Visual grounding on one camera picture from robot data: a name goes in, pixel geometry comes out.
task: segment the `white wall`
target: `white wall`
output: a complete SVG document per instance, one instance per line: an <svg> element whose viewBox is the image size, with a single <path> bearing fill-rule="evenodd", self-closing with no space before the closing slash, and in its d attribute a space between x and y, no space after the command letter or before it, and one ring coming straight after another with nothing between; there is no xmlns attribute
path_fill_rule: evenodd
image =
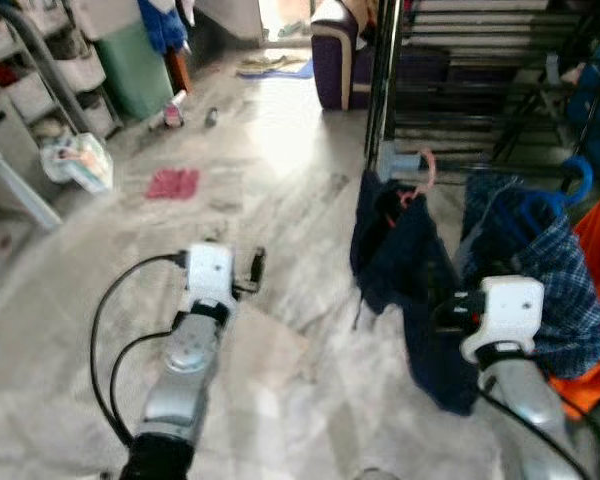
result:
<svg viewBox="0 0 600 480"><path fill-rule="evenodd" d="M242 40L262 36L258 0L196 0L196 7Z"/></svg>

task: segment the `purple sofa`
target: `purple sofa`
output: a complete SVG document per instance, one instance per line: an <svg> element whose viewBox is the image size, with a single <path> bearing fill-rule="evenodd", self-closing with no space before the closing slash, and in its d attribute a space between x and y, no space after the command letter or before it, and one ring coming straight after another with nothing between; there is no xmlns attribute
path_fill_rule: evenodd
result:
<svg viewBox="0 0 600 480"><path fill-rule="evenodd" d="M339 0L324 0L311 19L311 48L323 108L366 108L371 91L373 47L356 51L358 25Z"/></svg>

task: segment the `green bin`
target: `green bin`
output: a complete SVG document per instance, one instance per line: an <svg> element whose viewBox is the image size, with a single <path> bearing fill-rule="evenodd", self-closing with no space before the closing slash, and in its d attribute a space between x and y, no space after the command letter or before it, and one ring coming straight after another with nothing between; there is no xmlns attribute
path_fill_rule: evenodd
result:
<svg viewBox="0 0 600 480"><path fill-rule="evenodd" d="M164 60L151 48L142 22L98 40L96 49L107 74L107 90L124 112L143 120L173 97Z"/></svg>

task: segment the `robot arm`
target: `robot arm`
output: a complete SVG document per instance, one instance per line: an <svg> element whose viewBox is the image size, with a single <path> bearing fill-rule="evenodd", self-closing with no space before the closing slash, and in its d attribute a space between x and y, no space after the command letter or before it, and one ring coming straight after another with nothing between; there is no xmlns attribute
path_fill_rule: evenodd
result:
<svg viewBox="0 0 600 480"><path fill-rule="evenodd" d="M481 283L481 291L473 294L474 298L471 295L456 294L446 310L462 318L465 331L470 333L460 350L468 362L480 368L478 386L482 398L476 403L474 414L488 419L500 439L505 477L582 479L580 472L546 440L494 409L494 403L508 407L514 416L543 432L570 458L577 458L560 398L528 358L542 320L544 286L532 278L515 275L487 277ZM471 311L467 305L479 309ZM466 320L474 315L479 315L479 324L469 325Z"/></svg>
<svg viewBox="0 0 600 480"><path fill-rule="evenodd" d="M255 293L264 269L260 249L251 279L234 280L233 253L213 243L193 245L187 287L168 337L160 378L149 393L121 480L185 480L205 418L218 349L241 292Z"/></svg>

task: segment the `red cloth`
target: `red cloth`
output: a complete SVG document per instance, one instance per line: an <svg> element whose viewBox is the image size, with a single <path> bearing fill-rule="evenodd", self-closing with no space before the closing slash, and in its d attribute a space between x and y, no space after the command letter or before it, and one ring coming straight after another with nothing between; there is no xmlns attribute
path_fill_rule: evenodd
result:
<svg viewBox="0 0 600 480"><path fill-rule="evenodd" d="M159 170L153 175L145 197L187 200L195 195L199 179L200 172L198 170L170 168Z"/></svg>

